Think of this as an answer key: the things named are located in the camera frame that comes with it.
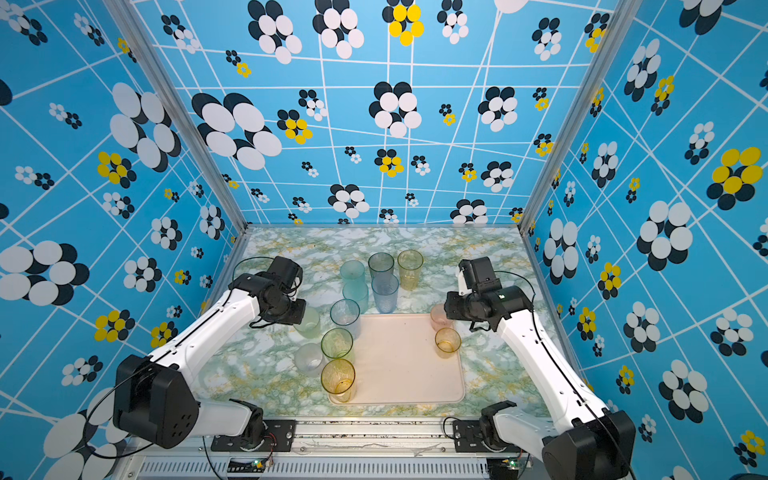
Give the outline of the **short pink dimpled cup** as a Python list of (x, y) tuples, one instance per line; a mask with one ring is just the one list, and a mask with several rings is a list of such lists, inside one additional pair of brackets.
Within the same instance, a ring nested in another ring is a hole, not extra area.
[(437, 303), (430, 310), (430, 324), (433, 330), (437, 332), (444, 328), (452, 328), (454, 321), (447, 318), (444, 305)]

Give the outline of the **short yellow cup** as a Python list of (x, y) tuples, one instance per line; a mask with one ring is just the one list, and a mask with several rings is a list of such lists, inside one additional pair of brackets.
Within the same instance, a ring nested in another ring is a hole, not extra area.
[(462, 339), (455, 329), (446, 327), (435, 333), (434, 344), (437, 355), (442, 359), (447, 359), (459, 352)]

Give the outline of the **blue clear tall glass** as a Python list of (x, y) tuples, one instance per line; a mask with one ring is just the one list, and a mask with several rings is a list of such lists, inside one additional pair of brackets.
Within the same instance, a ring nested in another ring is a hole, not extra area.
[(355, 300), (341, 299), (330, 309), (331, 321), (339, 328), (349, 331), (354, 339), (361, 333), (361, 309)]

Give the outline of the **short clear dimpled cup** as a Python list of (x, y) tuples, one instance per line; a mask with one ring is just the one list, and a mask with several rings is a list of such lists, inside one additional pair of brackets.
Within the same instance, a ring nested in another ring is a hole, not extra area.
[(303, 375), (319, 376), (326, 365), (326, 357), (319, 344), (308, 343), (296, 350), (294, 365)]

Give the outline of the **green tall glass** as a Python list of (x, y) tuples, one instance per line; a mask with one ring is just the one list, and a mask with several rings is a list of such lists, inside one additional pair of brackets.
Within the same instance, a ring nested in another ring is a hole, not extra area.
[(320, 347), (323, 355), (328, 360), (353, 358), (353, 335), (344, 328), (328, 330), (322, 337)]

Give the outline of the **yellow tall glass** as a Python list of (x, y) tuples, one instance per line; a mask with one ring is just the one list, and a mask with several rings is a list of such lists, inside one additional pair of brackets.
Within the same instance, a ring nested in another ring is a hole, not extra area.
[(334, 359), (321, 372), (321, 386), (329, 398), (337, 403), (348, 403), (356, 392), (356, 370), (346, 359)]
[(413, 291), (418, 287), (424, 256), (415, 249), (404, 250), (397, 257), (400, 275), (400, 286), (404, 290)]

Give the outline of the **yellow tall glass front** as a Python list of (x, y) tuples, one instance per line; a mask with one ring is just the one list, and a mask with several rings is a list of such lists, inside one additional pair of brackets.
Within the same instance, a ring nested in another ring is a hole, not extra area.
[(329, 398), (337, 403), (348, 403), (356, 392), (356, 370), (346, 359), (334, 359), (321, 372), (321, 386)]

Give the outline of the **short green cup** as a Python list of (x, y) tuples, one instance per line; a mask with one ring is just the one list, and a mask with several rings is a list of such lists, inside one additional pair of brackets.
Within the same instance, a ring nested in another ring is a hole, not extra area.
[(321, 321), (319, 312), (313, 307), (307, 307), (299, 324), (294, 326), (296, 332), (304, 338), (315, 338), (320, 334)]

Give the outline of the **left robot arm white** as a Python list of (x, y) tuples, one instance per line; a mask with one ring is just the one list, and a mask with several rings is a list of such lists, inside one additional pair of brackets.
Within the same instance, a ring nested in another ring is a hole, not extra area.
[(235, 278), (208, 311), (168, 343), (145, 357), (126, 357), (116, 373), (113, 424), (165, 449), (190, 436), (239, 437), (260, 445), (266, 435), (262, 408), (244, 400), (200, 400), (191, 387), (244, 326), (300, 324), (306, 310), (298, 296), (302, 280), (297, 263), (277, 256), (267, 270)]

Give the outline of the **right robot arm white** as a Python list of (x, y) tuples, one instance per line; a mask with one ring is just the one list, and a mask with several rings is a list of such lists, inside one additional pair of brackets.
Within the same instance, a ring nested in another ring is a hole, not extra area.
[(457, 290), (444, 302), (448, 319), (497, 334), (525, 368), (550, 416), (531, 416), (511, 402), (491, 405), (480, 419), (487, 445), (520, 448), (542, 462), (552, 479), (635, 478), (633, 421), (626, 412), (609, 409), (555, 347), (535, 311), (534, 287), (504, 286), (487, 257), (460, 261), (457, 280)]

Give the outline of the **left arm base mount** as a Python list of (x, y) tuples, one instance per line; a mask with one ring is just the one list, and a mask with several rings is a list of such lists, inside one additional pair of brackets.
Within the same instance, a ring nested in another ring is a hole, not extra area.
[(267, 419), (263, 423), (261, 439), (250, 441), (243, 436), (215, 436), (210, 449), (213, 452), (290, 452), (296, 434), (297, 421), (294, 419)]

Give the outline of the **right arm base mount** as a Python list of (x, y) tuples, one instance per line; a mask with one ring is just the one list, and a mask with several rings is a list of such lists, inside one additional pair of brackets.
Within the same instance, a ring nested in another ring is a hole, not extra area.
[(447, 433), (453, 439), (457, 453), (520, 453), (520, 448), (515, 445), (492, 446), (483, 437), (478, 420), (451, 420)]

